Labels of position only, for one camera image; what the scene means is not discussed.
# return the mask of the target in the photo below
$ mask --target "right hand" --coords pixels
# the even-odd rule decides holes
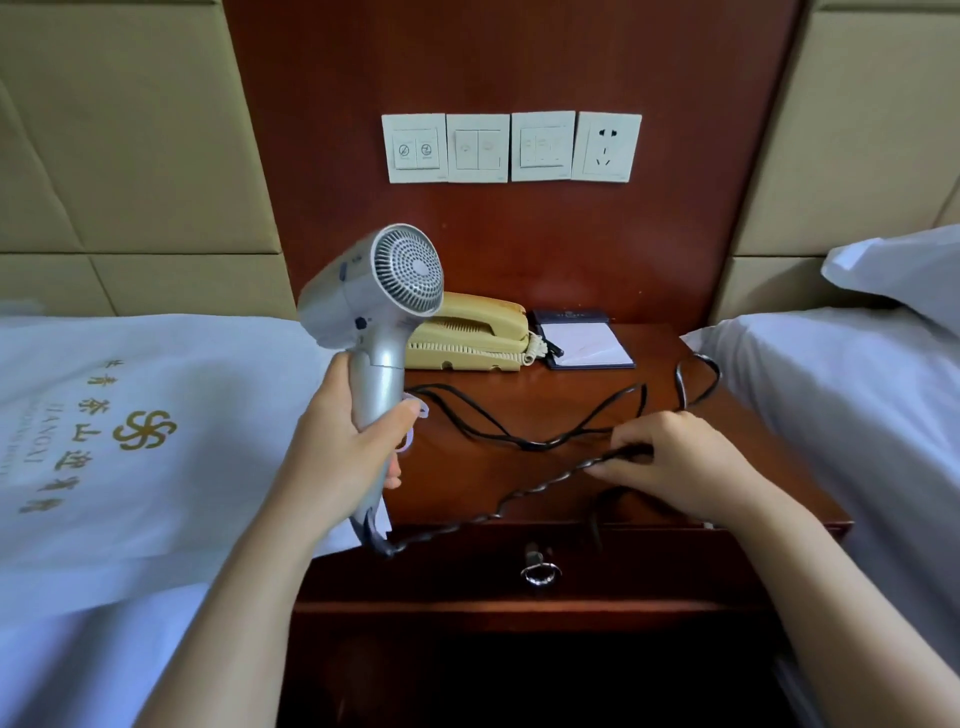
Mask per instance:
[[[653,461],[613,459],[587,469],[593,477],[636,488],[701,521],[734,528],[765,491],[776,489],[705,420],[658,412],[615,427],[611,448],[654,447]]]

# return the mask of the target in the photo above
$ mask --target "light switch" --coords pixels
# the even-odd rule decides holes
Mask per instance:
[[[506,132],[477,132],[477,168],[502,169],[506,162],[507,143],[501,139]]]
[[[449,113],[446,144],[452,150],[451,182],[506,182],[509,113]]]
[[[417,169],[438,169],[440,154],[437,152],[437,130],[417,132]]]
[[[446,182],[446,114],[383,114],[390,182]]]
[[[537,130],[520,130],[520,166],[537,166]]]
[[[476,169],[477,132],[456,130],[453,135],[456,142],[454,156],[457,159],[457,169]]]
[[[575,119],[574,111],[513,114],[510,179],[514,182],[569,180]]]
[[[394,132],[394,167],[417,169],[417,137],[412,132]]]

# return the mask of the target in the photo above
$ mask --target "hair dryer grille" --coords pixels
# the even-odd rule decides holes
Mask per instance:
[[[415,229],[387,229],[376,242],[373,269],[387,294],[411,311],[430,313],[444,299],[444,269],[437,251]]]

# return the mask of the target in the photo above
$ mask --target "wrist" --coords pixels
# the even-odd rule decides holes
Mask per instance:
[[[738,539],[753,536],[796,508],[804,510],[804,507],[780,486],[759,473],[755,473],[744,491],[746,498],[740,503],[736,513],[731,515],[730,522],[725,524]]]
[[[337,524],[330,517],[320,515],[313,508],[304,508],[286,493],[271,492],[257,512],[254,523],[275,533],[284,547],[294,551],[313,553],[317,542]]]

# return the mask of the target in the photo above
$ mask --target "hand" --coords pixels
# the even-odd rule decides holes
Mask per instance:
[[[613,429],[611,447],[633,443],[654,447],[653,461],[614,459],[587,472],[636,488],[702,521],[735,528],[754,502],[777,490],[733,444],[689,412],[658,412]]]
[[[268,496],[285,518],[303,523],[317,540],[349,516],[389,458],[386,488],[400,484],[394,449],[420,412],[416,400],[404,400],[358,432],[350,411],[346,353],[338,353],[324,382],[300,417],[293,442]]]

